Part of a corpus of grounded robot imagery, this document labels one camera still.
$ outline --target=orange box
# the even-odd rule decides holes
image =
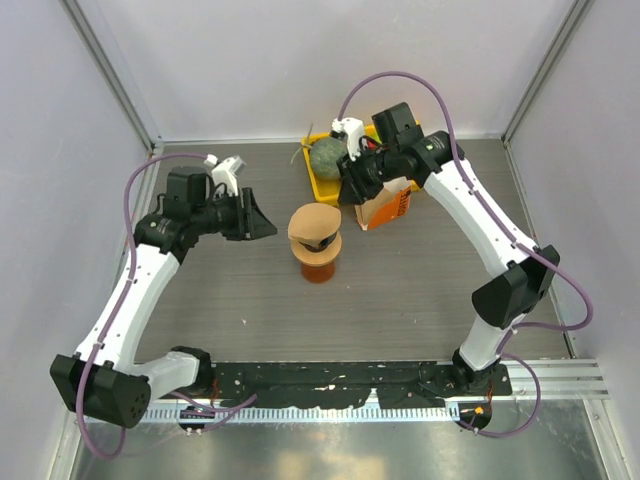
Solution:
[[[406,178],[396,178],[386,182],[376,198],[356,205],[360,228],[372,230],[406,214],[411,203],[411,187]]]

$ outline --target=green ball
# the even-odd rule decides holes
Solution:
[[[311,170],[318,178],[339,180],[337,162],[347,153],[347,146],[341,140],[333,137],[322,138],[311,147]]]

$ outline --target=black mounting plate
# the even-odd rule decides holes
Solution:
[[[452,380],[453,365],[438,362],[218,363],[214,375],[223,406],[254,393],[258,398],[252,406],[258,408],[322,409],[360,407],[372,388],[382,409],[439,407],[446,397],[486,395],[490,385],[494,396],[512,393],[501,364],[486,382],[464,392]]]

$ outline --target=yellow tray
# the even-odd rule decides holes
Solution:
[[[369,135],[375,140],[380,140],[378,138],[378,134],[376,133],[376,129],[373,125],[367,125],[364,127],[365,134]],[[317,135],[311,135],[309,137],[309,145],[313,145],[315,142],[320,140],[321,138],[326,138],[329,136],[329,132],[319,133]],[[303,138],[302,143],[306,143],[307,139]],[[333,207],[338,206],[338,195],[340,194],[340,186],[342,184],[341,180],[324,180],[322,178],[318,178],[314,175],[313,170],[311,169],[311,156],[309,155],[309,149],[307,147],[303,147],[304,152],[304,162],[307,164],[307,172],[309,173],[309,179],[311,180],[311,188],[313,189],[313,196],[316,199],[316,202],[326,203],[327,205],[331,205]],[[420,190],[420,187],[416,185],[415,182],[411,182],[411,191],[417,192]]]

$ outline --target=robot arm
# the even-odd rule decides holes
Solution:
[[[160,294],[200,235],[221,233],[228,240],[255,240],[276,233],[251,189],[238,189],[236,177],[244,166],[239,157],[219,162],[210,155],[205,164],[212,168],[211,175],[202,168],[174,168],[167,178],[162,213],[146,215],[136,225],[135,277],[101,343],[85,390],[84,411],[91,417],[131,428],[149,402],[185,387],[191,394],[202,393],[212,383],[211,359],[199,349],[176,347],[157,360],[134,363]],[[73,357],[58,355],[51,365],[51,376],[71,411],[75,411],[80,373],[128,281],[129,268]]]
[[[470,191],[453,162],[446,132],[425,137],[406,103],[374,115],[373,122],[382,144],[358,154],[349,151],[349,158],[338,163],[343,181],[338,202],[362,204],[375,198],[384,182],[406,177],[443,205],[469,238],[492,278],[472,295],[477,315],[467,339],[453,357],[460,369],[461,382],[471,385],[486,378],[496,365],[502,339],[535,307],[553,278],[553,272],[515,248],[474,191],[489,202],[519,243],[536,250],[555,265],[560,258],[552,246],[540,249],[509,220],[478,182],[463,150],[458,147],[463,157],[462,168],[474,182],[474,191]],[[334,135],[347,136],[348,144],[354,143],[358,148],[360,137],[352,142],[349,131],[361,132],[361,127],[362,121],[353,118],[334,120],[332,125]]]

